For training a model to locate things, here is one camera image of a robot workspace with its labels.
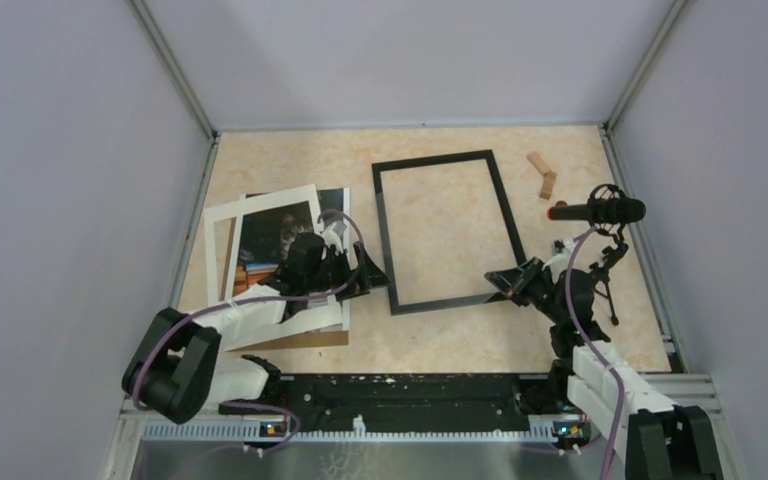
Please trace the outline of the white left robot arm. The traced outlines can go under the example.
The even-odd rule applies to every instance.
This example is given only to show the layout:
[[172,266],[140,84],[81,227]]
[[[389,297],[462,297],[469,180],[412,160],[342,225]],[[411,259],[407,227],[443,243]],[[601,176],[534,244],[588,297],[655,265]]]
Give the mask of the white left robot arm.
[[343,301],[385,287],[387,274],[369,257],[362,241],[350,251],[333,234],[306,232],[291,243],[275,270],[225,302],[193,313],[172,307],[158,311],[132,355],[121,388],[141,411],[153,410],[175,424],[190,421],[207,401],[243,399],[257,413],[279,404],[280,386],[265,365],[235,359],[247,374],[238,387],[217,387],[219,355],[259,344],[263,334],[302,322],[316,328],[342,317]]

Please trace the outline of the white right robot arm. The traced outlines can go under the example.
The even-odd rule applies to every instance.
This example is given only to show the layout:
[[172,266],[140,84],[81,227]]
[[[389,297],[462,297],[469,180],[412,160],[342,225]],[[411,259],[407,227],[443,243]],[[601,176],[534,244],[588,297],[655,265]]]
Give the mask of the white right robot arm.
[[487,272],[506,300],[532,306],[552,323],[557,358],[546,385],[560,412],[583,411],[606,437],[627,479],[721,479],[712,422],[699,406],[659,392],[620,355],[593,318],[597,275],[577,268],[554,272],[533,258]]

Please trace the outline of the white mat board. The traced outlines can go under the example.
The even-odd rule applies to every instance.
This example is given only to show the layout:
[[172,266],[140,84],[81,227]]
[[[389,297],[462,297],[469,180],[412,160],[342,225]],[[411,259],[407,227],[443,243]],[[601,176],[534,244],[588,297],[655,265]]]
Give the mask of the white mat board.
[[339,218],[320,221],[324,208],[350,212],[347,188],[315,190],[305,185],[267,194],[243,194],[238,200],[209,207],[203,214],[207,304],[222,309],[197,322],[216,328],[229,348],[308,333],[349,330],[350,302],[335,297],[313,300],[284,320],[285,301],[241,305],[245,298],[276,296],[258,284],[287,258],[304,232],[323,232],[326,242],[345,246],[347,226]]

